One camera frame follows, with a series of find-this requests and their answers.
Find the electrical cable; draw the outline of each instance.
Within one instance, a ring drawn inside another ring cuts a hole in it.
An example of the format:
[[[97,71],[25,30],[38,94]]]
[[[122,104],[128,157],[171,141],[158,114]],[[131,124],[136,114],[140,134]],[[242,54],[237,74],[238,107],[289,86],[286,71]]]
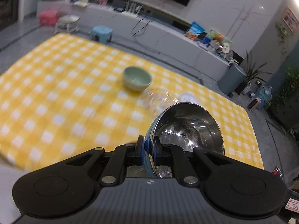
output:
[[[261,86],[262,86],[263,89],[264,89],[263,99],[264,99],[264,105],[265,105],[265,88],[264,88],[264,86],[262,85],[262,83],[261,83]]]
[[[145,30],[143,31],[143,33],[142,34],[140,34],[140,35],[137,35],[137,33],[139,33],[141,30],[143,30],[146,26],[148,26],[148,24],[150,23],[150,22],[153,22],[153,20],[151,20],[151,21],[148,21],[147,22],[147,24],[145,25],[145,26],[143,26],[143,28],[141,28],[139,31],[137,31],[136,33],[134,33],[133,34],[133,36],[136,36],[136,37],[138,37],[138,36],[141,36],[141,35],[144,35],[144,33],[145,33]]]
[[[131,34],[133,34],[133,30],[136,28],[136,26],[137,26],[143,19],[139,20],[139,21],[135,24],[134,28],[132,28],[132,30],[131,30]]]
[[[137,43],[141,48],[143,48],[143,49],[145,49],[145,50],[147,50],[147,51],[149,51],[149,52],[152,52],[152,53],[155,53],[155,54],[161,54],[161,52],[159,52],[159,51],[157,51],[157,50],[152,50],[152,49],[150,49],[149,47],[144,46],[144,45],[141,44],[141,43],[137,40],[137,38],[136,38],[136,37],[139,37],[139,36],[142,36],[142,35],[145,34],[145,32],[146,32],[146,27],[148,26],[149,23],[153,22],[153,20],[148,21],[147,24],[146,24],[145,26],[143,26],[139,31],[137,31],[136,33],[133,33],[134,29],[137,27],[137,25],[138,25],[143,19],[139,20],[139,21],[136,23],[136,25],[133,27],[133,29],[131,30],[131,34],[133,35],[133,39],[134,39],[135,43]],[[139,33],[139,32],[140,32],[141,30],[143,30],[143,29],[144,29],[144,31],[142,32],[142,34],[137,35],[137,33]]]

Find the blue snack bag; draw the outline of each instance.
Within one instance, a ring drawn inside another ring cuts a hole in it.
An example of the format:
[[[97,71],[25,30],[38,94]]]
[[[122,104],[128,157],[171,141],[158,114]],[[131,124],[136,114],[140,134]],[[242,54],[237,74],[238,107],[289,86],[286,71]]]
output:
[[[204,32],[204,29],[198,25],[196,22],[192,22],[189,30],[185,32],[185,36],[189,39],[195,41],[197,37]]]

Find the yellow checkered tablecloth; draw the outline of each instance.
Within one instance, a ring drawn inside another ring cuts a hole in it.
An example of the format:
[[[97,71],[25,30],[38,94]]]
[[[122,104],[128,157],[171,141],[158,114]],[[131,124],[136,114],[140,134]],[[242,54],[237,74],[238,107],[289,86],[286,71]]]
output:
[[[145,135],[153,116],[141,94],[122,85],[122,71],[130,65],[152,74],[149,88],[193,93],[217,121],[225,155],[263,168],[242,107],[149,61],[67,34],[45,41],[0,77],[0,153],[35,170],[97,146],[111,151]]]

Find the pink box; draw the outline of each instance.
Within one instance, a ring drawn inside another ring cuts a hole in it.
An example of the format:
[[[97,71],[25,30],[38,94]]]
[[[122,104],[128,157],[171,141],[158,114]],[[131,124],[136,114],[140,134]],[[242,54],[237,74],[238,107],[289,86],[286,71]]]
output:
[[[57,10],[49,8],[48,10],[39,14],[40,25],[55,25],[60,17]]]

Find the metal bowl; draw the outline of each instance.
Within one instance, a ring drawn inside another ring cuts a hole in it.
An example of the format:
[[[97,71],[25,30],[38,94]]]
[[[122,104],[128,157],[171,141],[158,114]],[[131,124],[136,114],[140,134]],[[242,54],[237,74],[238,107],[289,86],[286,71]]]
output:
[[[201,147],[224,154],[220,129],[214,118],[199,105],[182,102],[169,107],[157,121],[153,136],[161,144],[174,144],[184,151]]]

